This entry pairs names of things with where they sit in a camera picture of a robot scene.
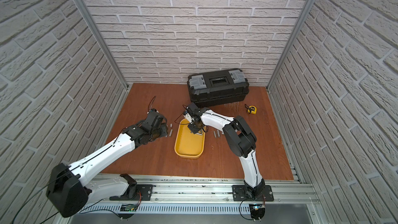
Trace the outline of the yellow plastic tray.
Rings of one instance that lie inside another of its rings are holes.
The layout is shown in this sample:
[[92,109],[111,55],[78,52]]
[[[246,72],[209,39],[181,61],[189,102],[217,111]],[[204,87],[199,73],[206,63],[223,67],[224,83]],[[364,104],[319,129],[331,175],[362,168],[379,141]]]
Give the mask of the yellow plastic tray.
[[193,134],[188,128],[189,121],[183,119],[179,123],[175,142],[175,153],[186,159],[197,159],[204,151],[205,132],[203,130]]

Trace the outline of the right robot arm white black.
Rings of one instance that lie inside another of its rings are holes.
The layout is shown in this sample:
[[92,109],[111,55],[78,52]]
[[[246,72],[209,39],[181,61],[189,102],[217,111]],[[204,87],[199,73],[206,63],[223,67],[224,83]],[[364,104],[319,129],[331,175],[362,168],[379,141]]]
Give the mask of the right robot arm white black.
[[231,151],[239,157],[244,171],[244,190],[249,199],[256,199],[265,187],[256,158],[257,137],[242,116],[227,117],[207,107],[194,103],[185,107],[183,115],[189,121],[188,128],[196,134],[206,126],[224,133]]

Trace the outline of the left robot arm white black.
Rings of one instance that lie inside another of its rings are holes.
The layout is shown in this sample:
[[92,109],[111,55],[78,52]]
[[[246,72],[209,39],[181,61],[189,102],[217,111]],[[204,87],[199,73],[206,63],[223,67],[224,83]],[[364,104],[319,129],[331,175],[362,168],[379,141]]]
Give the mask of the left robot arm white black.
[[111,142],[92,154],[52,169],[46,196],[62,217],[77,214],[87,203],[101,199],[141,200],[137,182],[128,174],[92,182],[98,173],[127,153],[167,136],[167,119],[155,109],[138,123],[123,128]]

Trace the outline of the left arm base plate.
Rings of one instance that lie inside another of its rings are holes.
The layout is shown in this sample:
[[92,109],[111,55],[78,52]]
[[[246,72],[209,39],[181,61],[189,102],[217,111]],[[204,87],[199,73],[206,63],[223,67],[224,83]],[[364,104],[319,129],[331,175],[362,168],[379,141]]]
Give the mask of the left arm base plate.
[[129,186],[121,196],[110,197],[110,201],[150,201],[153,185],[138,184]]

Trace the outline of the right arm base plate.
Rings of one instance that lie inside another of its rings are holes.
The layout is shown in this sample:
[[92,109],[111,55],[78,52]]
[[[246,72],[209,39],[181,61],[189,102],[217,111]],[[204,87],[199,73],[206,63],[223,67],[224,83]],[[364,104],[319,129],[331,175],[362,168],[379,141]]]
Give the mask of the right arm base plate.
[[273,202],[274,195],[270,185],[264,185],[257,187],[256,189],[250,189],[245,185],[233,185],[232,186],[233,201],[241,202],[244,200],[249,201],[265,201]]

